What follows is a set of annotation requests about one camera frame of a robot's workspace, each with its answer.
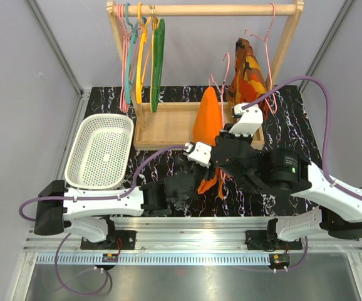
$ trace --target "perforated plastic basket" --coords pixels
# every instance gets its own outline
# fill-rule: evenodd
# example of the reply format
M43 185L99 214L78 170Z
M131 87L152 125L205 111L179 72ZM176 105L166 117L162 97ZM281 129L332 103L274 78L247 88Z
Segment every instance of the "perforated plastic basket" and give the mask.
M127 168L133 122L124 115L96 114L82 121L65 170L65 179L81 189L115 189Z

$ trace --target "orange garment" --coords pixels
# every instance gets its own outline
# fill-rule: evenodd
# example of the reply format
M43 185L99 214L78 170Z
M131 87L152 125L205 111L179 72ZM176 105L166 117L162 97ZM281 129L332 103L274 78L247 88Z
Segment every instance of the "orange garment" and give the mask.
M209 87L204 92L202 101L200 102L198 114L195 119L193 137L194 142L203 142L208 145L214 146L214 138L219 135L220 130L223 129L221 120L221 109L217 100L217 95L213 87ZM211 180L202 180L198 188L198 193L202 194L219 180L218 194L220 198L224 199L223 195L223 180L220 176L220 169L216 169L215 177Z

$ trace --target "wooden post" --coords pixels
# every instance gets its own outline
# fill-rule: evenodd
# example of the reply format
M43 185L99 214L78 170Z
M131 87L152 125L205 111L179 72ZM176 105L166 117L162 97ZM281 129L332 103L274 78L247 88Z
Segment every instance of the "wooden post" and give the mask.
M279 44L277 46L276 53L274 54L274 58L271 63L270 68L271 68L273 84L275 84L275 82L277 80L277 76L282 67L284 58L286 57L287 50L289 48L289 45L291 44L292 37L294 36L296 26L298 25L299 18L301 17L302 11L304 9L304 1L294 0L294 5L296 7L295 13L292 16L289 16L287 18L286 24L284 26L284 29L283 29L281 37L280 37ZM267 86L268 90L272 89L272 87L270 87L270 77L269 76L267 76L267 79L266 79L266 86Z
M115 1L107 2L106 9L108 13L108 19L110 20L111 30L113 31L114 40L116 42L118 56L120 57L121 63L123 63L123 33L121 31L120 23L117 19L116 11L114 10L116 6ZM135 96L136 85L132 88L131 91L131 101L133 108L135 110L135 115L137 116L137 125L139 129L145 131L145 119L143 116L143 111L139 104L137 104L137 98Z

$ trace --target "white basket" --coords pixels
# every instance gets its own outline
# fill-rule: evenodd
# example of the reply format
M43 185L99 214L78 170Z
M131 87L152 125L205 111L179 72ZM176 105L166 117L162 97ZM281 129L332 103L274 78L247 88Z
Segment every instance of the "white basket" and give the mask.
M81 189L115 189L127 168L133 122L124 115L96 114L82 121L65 170L65 179Z

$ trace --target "wooden clothes rack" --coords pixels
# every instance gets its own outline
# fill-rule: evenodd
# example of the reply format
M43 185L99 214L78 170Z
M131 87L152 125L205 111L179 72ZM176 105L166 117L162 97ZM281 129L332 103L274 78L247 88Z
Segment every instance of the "wooden clothes rack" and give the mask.
M291 43L299 18L303 11L304 1L294 0L292 4L277 4L276 15L287 16L279 44L271 63L273 82L276 82L287 50ZM130 17L137 16L137 6L128 7ZM265 5L157 5L156 16L272 16L273 7ZM115 1L107 2L107 13L113 30L118 55L123 58L123 35L116 15ZM149 17L147 5L141 7L141 15ZM266 85L270 89L270 79ZM185 144L193 140L192 128L199 109L198 102L160 103L156 113L150 112L149 103L137 104L135 88L131 93L132 105L137 115L134 146L137 150L158 150L163 147ZM224 104L225 123L232 123L231 110L228 103ZM252 146L262 149L264 134L262 127L254 135Z

